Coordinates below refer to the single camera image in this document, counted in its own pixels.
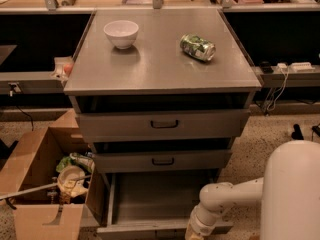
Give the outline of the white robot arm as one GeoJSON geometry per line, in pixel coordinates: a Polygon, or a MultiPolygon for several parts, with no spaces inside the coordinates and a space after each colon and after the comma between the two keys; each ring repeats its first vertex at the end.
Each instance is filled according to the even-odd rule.
{"type": "Polygon", "coordinates": [[[185,240],[204,240],[235,206],[261,204],[260,240],[320,240],[320,144],[296,140],[270,155],[264,176],[205,185],[185,240]]]}

